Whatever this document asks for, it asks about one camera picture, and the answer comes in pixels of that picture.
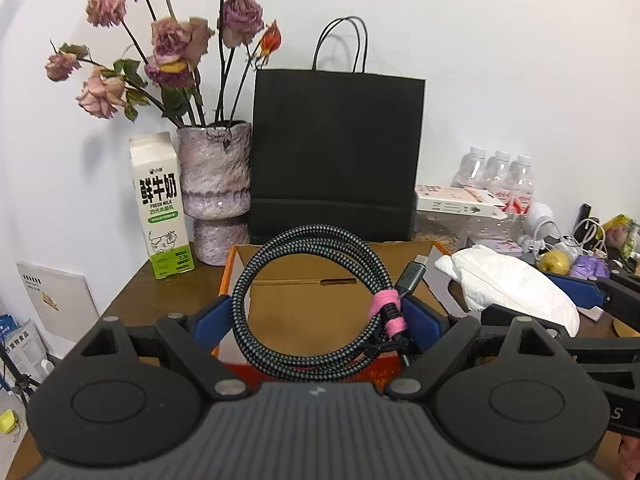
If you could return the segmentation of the white cloth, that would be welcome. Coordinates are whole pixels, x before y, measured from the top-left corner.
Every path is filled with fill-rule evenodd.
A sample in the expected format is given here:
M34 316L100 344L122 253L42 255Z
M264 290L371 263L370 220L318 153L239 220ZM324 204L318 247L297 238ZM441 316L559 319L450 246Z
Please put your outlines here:
M444 255L435 268L462 288L466 306L482 312L492 304L562 325L571 337L579 332L574 301L530 264L474 245Z

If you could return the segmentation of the purple tissue pack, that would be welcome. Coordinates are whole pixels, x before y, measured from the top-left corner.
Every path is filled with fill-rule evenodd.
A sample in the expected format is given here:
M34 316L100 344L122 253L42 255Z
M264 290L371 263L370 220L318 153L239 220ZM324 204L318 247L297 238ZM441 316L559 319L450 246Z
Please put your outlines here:
M592 278L609 278L611 272L605 260L593 255L580 255L572 264L568 275L588 281Z

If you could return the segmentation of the white tin box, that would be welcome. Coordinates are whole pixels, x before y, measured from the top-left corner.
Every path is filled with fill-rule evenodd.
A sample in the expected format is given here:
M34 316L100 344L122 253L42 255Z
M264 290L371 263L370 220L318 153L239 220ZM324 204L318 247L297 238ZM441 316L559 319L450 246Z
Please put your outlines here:
M469 238L472 245L487 247L501 255L521 257L523 249L513 240L494 240L493 238Z

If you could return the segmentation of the green yellow pear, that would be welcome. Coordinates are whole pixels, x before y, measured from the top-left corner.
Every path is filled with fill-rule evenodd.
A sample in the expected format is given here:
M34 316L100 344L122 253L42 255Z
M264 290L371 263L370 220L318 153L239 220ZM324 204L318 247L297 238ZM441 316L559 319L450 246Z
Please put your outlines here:
M573 260L569 255L562 250L553 249L550 252L545 252L538 259L536 267L544 273L567 275L570 273L572 265Z

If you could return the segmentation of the white green milk carton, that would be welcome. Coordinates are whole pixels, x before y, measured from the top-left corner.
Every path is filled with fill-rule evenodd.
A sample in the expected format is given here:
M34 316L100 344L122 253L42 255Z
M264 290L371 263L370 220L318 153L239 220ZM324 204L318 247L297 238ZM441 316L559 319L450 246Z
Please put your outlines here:
M138 214L155 278L193 270L180 167L170 133L134 136L129 140L129 154Z

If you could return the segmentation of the clear plastic food container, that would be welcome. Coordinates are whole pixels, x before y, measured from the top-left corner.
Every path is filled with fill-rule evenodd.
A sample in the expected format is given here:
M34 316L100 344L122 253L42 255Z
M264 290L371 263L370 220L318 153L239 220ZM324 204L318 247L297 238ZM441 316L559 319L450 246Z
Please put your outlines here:
M437 242L448 252L456 252L481 240L508 240L511 228L509 218L495 219L418 211L414 216L413 239L420 242Z

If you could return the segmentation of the red cardboard box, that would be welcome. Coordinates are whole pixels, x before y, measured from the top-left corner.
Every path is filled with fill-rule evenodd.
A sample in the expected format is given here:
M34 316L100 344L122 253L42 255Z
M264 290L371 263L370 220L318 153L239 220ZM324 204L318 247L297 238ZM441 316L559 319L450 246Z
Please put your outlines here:
M399 278L407 263L426 259L426 272L412 296L441 315L463 315L449 292L450 278L435 268L447 255L437 242L401 242L373 245L391 278ZM220 296L232 293L255 245L231 249L224 268ZM250 285L244 304L253 334L265 346L294 356L315 356L346 346L366 327L371 294L358 278L336 263L308 255L287 256L268 263ZM265 382L244 358L232 330L213 352L252 388Z

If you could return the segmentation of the white flat long box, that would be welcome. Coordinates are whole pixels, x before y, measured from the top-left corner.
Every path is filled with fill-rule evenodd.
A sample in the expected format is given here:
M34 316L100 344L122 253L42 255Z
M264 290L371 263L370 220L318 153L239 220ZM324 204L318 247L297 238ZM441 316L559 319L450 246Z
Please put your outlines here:
M416 209L418 211L502 220L506 218L502 207L502 201L487 190L416 185Z

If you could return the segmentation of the water bottle right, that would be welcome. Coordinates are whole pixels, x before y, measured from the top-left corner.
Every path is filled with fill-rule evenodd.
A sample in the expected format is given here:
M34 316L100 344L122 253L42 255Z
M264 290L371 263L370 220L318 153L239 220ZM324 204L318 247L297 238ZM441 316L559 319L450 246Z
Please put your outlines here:
M508 214L527 214L534 195L534 180L532 175L532 160L525 155L518 156L509 168L506 178L506 188L509 191L506 202Z

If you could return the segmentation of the water bottle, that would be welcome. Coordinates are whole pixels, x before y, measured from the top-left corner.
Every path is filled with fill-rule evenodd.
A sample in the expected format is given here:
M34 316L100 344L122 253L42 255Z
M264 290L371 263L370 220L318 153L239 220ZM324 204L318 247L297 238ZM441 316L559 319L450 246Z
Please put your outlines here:
M525 155L518 156L509 168L506 178L506 188L509 191L506 202L508 214L527 214L534 195L534 180L532 175L532 160Z
M451 181L454 188L484 188L486 150L472 146L462 157L458 171Z
M484 187L495 196L499 196L506 189L510 159L511 155L508 152L497 150L486 162L483 174Z

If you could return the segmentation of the water bottle middle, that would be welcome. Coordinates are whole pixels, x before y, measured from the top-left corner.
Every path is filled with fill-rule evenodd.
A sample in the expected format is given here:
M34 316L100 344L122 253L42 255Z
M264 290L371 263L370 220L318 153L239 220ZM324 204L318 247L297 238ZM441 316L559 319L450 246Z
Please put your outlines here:
M506 189L510 159L511 155L508 152L497 150L486 162L483 174L484 187L495 196L499 196Z

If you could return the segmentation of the water bottle left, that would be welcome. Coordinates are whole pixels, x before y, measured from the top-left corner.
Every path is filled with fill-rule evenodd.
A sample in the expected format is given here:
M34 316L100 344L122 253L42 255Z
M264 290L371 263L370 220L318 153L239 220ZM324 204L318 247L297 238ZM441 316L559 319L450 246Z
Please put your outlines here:
M451 181L454 188L484 188L486 150L472 146L462 157L458 171Z

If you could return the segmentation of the black paper bag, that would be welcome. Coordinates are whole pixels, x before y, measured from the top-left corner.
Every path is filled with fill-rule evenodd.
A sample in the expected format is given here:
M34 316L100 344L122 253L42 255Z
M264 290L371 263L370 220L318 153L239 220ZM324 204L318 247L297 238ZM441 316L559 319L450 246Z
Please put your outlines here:
M368 31L350 16L352 69L258 70L248 228L254 244L327 223L369 242L408 240L426 83L366 70Z

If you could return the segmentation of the dried pink roses bouquet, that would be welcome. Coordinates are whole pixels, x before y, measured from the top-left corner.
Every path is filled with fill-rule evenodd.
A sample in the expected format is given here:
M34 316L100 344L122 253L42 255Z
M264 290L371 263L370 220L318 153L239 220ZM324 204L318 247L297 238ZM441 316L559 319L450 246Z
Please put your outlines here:
M96 28L127 26L130 2L150 0L88 0L87 22ZM232 63L239 52L246 55L245 70L259 70L282 44L278 23L267 23L256 0L219 0L215 23L205 18L181 21L171 0L164 0L168 15L151 16L151 50L138 40L131 45L136 58L119 58L111 65L96 62L83 44L54 48L44 66L50 81L66 81L81 68L91 74L82 84L77 104L89 115L111 119L122 113L130 121L142 106L154 106L174 126L229 127L235 121L236 104L226 102ZM200 64L209 46L219 56L219 88L214 116L205 113Z

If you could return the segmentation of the white booklet by wall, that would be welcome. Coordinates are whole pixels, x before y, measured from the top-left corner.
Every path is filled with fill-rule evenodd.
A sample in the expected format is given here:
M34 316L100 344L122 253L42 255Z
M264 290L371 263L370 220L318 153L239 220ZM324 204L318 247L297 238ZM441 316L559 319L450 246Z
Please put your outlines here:
M16 264L43 328L78 342L99 318L86 278L27 262Z

